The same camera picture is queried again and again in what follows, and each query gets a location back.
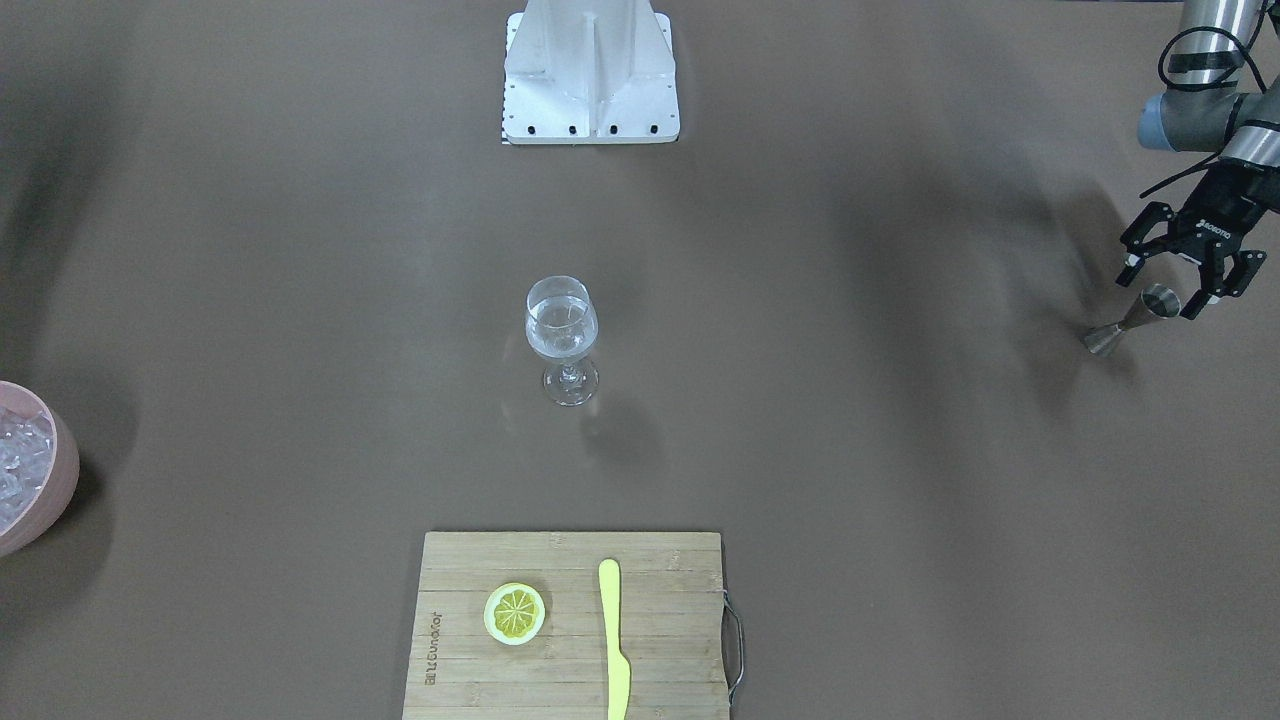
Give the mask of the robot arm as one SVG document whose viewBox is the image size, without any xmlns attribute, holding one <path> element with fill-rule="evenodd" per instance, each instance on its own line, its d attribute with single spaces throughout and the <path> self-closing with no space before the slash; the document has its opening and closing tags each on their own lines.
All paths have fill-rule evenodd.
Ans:
<svg viewBox="0 0 1280 720">
<path fill-rule="evenodd" d="M 1253 58 L 1261 31 L 1276 26 L 1275 1 L 1184 3 L 1157 61 L 1164 91 L 1140 114 L 1142 146 L 1202 159 L 1180 208 L 1148 202 L 1123 232 L 1117 283 L 1129 286 L 1152 258 L 1183 258 L 1199 275 L 1180 310 L 1187 319 L 1243 295 L 1267 258 L 1245 237 L 1279 208 L 1279 87 Z"/>
</svg>

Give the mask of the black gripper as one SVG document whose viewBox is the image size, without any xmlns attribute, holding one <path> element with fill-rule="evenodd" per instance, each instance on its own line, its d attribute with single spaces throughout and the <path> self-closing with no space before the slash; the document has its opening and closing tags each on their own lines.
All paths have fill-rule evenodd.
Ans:
<svg viewBox="0 0 1280 720">
<path fill-rule="evenodd" d="M 1220 299 L 1242 296 L 1267 260 L 1244 241 L 1267 211 L 1277 210 L 1277 176 L 1276 167 L 1217 160 L 1179 211 L 1148 202 L 1120 236 L 1126 255 L 1117 284 L 1129 287 L 1151 258 L 1167 250 L 1201 263 L 1199 288 L 1180 316 L 1193 320 Z M 1152 236 L 1158 225 L 1170 232 Z"/>
</svg>

